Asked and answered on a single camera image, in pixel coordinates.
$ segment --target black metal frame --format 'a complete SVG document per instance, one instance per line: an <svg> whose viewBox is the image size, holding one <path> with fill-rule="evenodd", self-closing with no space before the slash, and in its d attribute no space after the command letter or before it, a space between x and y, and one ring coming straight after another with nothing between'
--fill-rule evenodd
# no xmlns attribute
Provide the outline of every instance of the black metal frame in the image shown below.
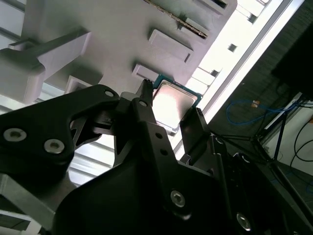
<svg viewBox="0 0 313 235"><path fill-rule="evenodd" d="M197 108L180 123L186 154L177 162L152 93L148 80L121 97L96 85L0 116L2 134L27 134L0 136L0 193L56 235L313 234L248 156L228 155ZM74 150L101 134L115 136L114 168L74 189L67 179ZM64 149L47 151L51 139Z"/></svg>
<svg viewBox="0 0 313 235"><path fill-rule="evenodd" d="M260 155L263 157L263 160L266 160L266 165L270 168L276 179L282 184L282 186L287 190L287 192L292 196L293 200L296 202L297 206L300 208L304 216L308 221L311 221L310 224L313 225L313 212L310 210L308 205L305 203L305 201L302 199L302 197L299 195L297 190L292 186L288 178L284 175L283 171L280 169L280 167L277 165L278 163L278 154L279 154L279 149L280 145L282 142L282 137L283 133L285 130L285 125L286 121L288 118L288 112L284 112L279 119L273 123L273 125L266 131L266 134L268 134L275 126L279 125L281 123L280 131L279 131L279 136L277 140L277 145L274 153L274 157L271 158L268 153L265 151L265 149L262 147L260 144L260 140L263 139L263 137L266 136L266 134L263 132L262 135L258 136L258 133L254 137L246 137L246 136L220 136L223 138L226 142L229 144L243 150L246 153L249 153L251 155L260 157ZM249 141L253 146L257 148L257 151L260 155L255 155L254 153L250 152L247 149L242 148L238 144L230 141L229 139L234 139L234 140L241 140L241 141Z"/></svg>

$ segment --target black panel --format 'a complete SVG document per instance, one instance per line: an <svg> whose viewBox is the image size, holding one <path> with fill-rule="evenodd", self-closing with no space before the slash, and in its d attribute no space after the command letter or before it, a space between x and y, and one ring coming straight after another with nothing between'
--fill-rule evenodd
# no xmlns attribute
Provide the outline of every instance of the black panel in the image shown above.
<svg viewBox="0 0 313 235"><path fill-rule="evenodd" d="M273 75L313 99L313 24L273 70Z"/></svg>
<svg viewBox="0 0 313 235"><path fill-rule="evenodd" d="M217 182L183 165L179 169L193 208L189 220L174 218L163 208L137 158L70 193L56 212L52 234L227 234Z"/></svg>

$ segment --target white plastic block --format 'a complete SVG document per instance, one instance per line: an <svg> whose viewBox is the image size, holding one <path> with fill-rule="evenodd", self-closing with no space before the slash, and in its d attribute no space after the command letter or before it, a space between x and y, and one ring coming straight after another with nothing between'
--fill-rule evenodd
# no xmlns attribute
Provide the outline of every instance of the white plastic block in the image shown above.
<svg viewBox="0 0 313 235"><path fill-rule="evenodd" d="M200 35L192 32L189 28L185 27L184 25L180 24L178 26L178 31L188 35L189 37L197 40L200 43L204 43L208 38L209 38L209 30L207 30L206 28L202 27L200 24L194 22L192 19L187 18L187 20L185 21L186 23L190 24L191 26L193 26L194 28L196 28L197 30L201 31L202 33L207 35L207 38L202 38Z"/></svg>
<svg viewBox="0 0 313 235"><path fill-rule="evenodd" d="M154 72L147 67L144 67L141 64L136 64L134 70L133 70L133 76L137 76L141 79L149 79L151 81L155 81L159 74L157 72Z"/></svg>
<svg viewBox="0 0 313 235"><path fill-rule="evenodd" d="M75 91L78 91L78 90L81 90L83 88L87 88L90 86L91 86L91 84L89 84L87 82L84 82L84 81L82 81L76 77L69 76L68 82L67 82L67 87L65 89L64 94L75 92Z"/></svg>
<svg viewBox="0 0 313 235"><path fill-rule="evenodd" d="M149 42L167 53L173 55L174 57L180 59L181 61L187 63L193 54L193 51L181 44L180 42L170 38L164 33L155 29L149 39Z"/></svg>
<svg viewBox="0 0 313 235"><path fill-rule="evenodd" d="M21 42L0 50L0 94L31 104L47 78L84 53L90 34L78 30L26 50Z"/></svg>

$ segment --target black cable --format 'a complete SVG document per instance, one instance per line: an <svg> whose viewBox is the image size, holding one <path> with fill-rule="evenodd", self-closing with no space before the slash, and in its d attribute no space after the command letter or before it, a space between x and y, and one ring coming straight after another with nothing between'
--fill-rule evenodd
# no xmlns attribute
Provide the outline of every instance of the black cable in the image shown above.
<svg viewBox="0 0 313 235"><path fill-rule="evenodd" d="M304 161L304 162L308 162L308 163L309 163L309 162L313 162L313 160L305 160L305 159L300 158L300 157L298 156L297 152L298 152L303 146L297 151L297 150L296 150L296 145L297 145L297 141L298 141L299 135L301 134L301 132L302 132L302 130L304 129L304 127L306 127L306 126L310 123L310 121L311 121L311 120L309 120L308 122L306 122L306 123L301 127L300 131L299 131L298 134L297 134L297 137L296 137L295 140L294 140L294 144L293 144L293 150L294 150L295 156L296 156L298 159L300 159L300 160L302 160L302 161Z"/></svg>
<svg viewBox="0 0 313 235"><path fill-rule="evenodd" d="M279 151L279 152L280 152L280 154L282 155L282 157L281 157L280 159L278 159L277 161L282 160L282 158L284 157L284 154L282 154L282 152L281 152L281 151Z"/></svg>
<svg viewBox="0 0 313 235"><path fill-rule="evenodd" d="M295 174L295 173L293 172L293 170L292 170L292 163L293 163L295 157L297 156L297 153L298 153L304 146L306 146L307 144L309 144L309 143L311 143L311 142L313 142L313 140L307 141L306 143L304 143L304 144L298 149L298 151L296 152L296 154L295 154L294 157L292 158L292 160L291 160L291 162L290 162L290 166L289 166L289 167L290 167L290 171L293 173L293 175L294 175L295 177L297 177L299 180L301 180L302 182L306 183L307 185L310 184L310 182L307 182L306 180L302 179L300 176L298 176L297 174Z"/></svg>

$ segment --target bright light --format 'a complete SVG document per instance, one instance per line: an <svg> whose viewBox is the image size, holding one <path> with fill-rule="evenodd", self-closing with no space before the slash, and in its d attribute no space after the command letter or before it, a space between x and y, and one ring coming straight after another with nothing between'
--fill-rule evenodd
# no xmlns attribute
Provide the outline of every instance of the bright light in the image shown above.
<svg viewBox="0 0 313 235"><path fill-rule="evenodd" d="M184 154L185 154L185 149L184 149L184 146L181 145L181 147L179 148L179 150L175 154L175 157L177 160L180 160L184 156Z"/></svg>
<svg viewBox="0 0 313 235"><path fill-rule="evenodd" d="M102 135L96 142L114 149L114 136Z"/></svg>
<svg viewBox="0 0 313 235"><path fill-rule="evenodd" d="M156 120L173 129L177 128L182 113L186 113L186 110L180 109L185 97L185 94L172 86L160 87L153 100L153 112Z"/></svg>

